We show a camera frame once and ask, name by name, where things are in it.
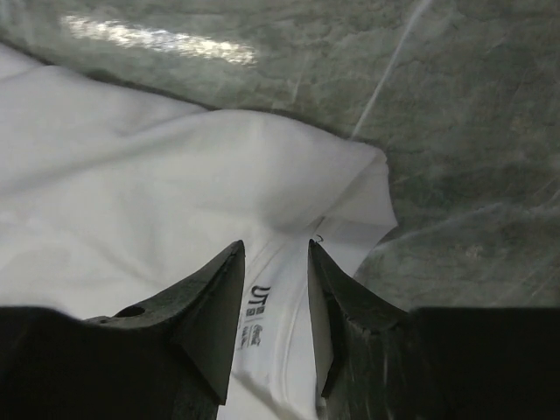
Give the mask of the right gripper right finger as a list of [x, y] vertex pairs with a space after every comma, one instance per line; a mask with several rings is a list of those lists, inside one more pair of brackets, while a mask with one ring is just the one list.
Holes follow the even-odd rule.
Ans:
[[403, 311], [315, 241], [308, 298], [317, 392], [330, 419], [556, 419], [556, 308]]

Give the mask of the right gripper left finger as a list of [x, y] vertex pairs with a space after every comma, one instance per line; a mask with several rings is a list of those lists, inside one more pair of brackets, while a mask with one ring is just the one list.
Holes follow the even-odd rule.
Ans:
[[227, 400], [245, 248], [112, 317], [1, 310], [4, 419], [214, 419]]

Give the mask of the white t-shirt red print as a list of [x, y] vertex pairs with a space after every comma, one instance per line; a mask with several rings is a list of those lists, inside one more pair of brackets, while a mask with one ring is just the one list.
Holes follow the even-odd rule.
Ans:
[[109, 315], [243, 241], [221, 419], [315, 419], [309, 241], [347, 274], [396, 225], [385, 154], [1, 50], [1, 302]]

